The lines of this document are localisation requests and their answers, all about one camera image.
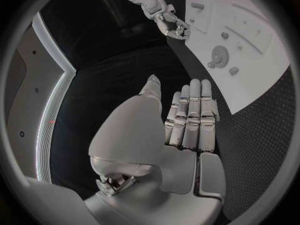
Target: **white panel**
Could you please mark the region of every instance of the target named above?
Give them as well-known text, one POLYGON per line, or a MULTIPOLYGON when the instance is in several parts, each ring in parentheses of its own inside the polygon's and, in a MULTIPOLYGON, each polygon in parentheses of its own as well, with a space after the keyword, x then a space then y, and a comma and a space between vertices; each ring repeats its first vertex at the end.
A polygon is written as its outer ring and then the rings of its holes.
POLYGON ((251 0, 188 0, 185 21, 191 25, 186 46, 209 72, 232 114, 263 95, 289 66, 278 35, 251 0), (207 14, 211 15, 206 33, 200 31, 202 26, 195 28, 203 18, 192 16, 195 8, 191 2, 211 3, 204 7, 210 9, 207 14), (221 33, 228 33, 228 39, 222 38, 221 33), (215 46, 224 46, 229 52, 224 68, 208 67, 215 46), (236 75, 229 72, 233 67, 239 69, 236 75))

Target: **led light strip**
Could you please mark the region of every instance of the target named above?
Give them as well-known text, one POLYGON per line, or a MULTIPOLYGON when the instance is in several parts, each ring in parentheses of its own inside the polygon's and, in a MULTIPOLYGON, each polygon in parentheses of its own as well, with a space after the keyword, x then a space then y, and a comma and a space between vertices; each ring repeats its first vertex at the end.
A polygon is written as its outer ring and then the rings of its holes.
POLYGON ((40 13, 37 13, 37 15, 34 17, 32 21, 32 27, 44 48, 54 59, 57 65, 60 66, 64 71, 55 87, 53 88, 52 93, 47 101, 40 119, 36 138, 36 177, 40 181, 51 183, 50 148, 54 124, 65 94, 74 76, 76 75, 76 70, 59 49, 54 39, 48 32, 40 13))

